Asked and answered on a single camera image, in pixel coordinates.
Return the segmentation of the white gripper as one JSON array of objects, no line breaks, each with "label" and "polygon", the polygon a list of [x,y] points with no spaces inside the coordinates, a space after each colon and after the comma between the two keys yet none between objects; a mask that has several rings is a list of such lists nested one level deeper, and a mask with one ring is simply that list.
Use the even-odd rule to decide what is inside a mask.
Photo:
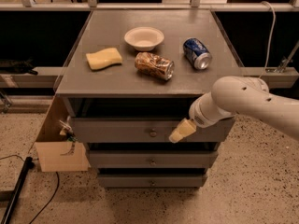
[{"label": "white gripper", "polygon": [[169,135],[169,141],[177,143],[196,132],[196,125],[206,128],[226,118],[226,112],[217,107],[211,98],[196,99],[189,110],[191,119],[183,119]]}]

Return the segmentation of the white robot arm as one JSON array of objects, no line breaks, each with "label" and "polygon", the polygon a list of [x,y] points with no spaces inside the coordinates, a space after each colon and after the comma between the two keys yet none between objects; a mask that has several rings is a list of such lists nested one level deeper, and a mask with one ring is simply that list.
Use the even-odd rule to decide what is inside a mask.
[{"label": "white robot arm", "polygon": [[210,92],[190,106],[189,117],[183,119],[170,134],[177,143],[196,132],[236,114],[259,119],[273,128],[299,140],[299,101],[269,92],[267,84],[257,77],[222,77]]}]

